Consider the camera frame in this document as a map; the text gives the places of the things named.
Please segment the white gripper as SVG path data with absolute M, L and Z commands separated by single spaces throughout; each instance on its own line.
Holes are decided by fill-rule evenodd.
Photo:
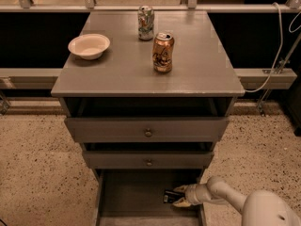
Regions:
M 180 198 L 172 205 L 179 208 L 187 208 L 192 205 L 202 204 L 210 199 L 210 193 L 204 184 L 192 184 L 178 186 L 173 189 L 177 193 L 185 193 L 185 198 Z

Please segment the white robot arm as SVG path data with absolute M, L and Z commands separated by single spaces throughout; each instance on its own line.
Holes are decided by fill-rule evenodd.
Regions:
M 255 190 L 246 196 L 218 176 L 211 177 L 205 184 L 178 186 L 174 191 L 183 194 L 173 202 L 176 207 L 228 202 L 241 214 L 242 226 L 301 226 L 301 218 L 277 194 Z

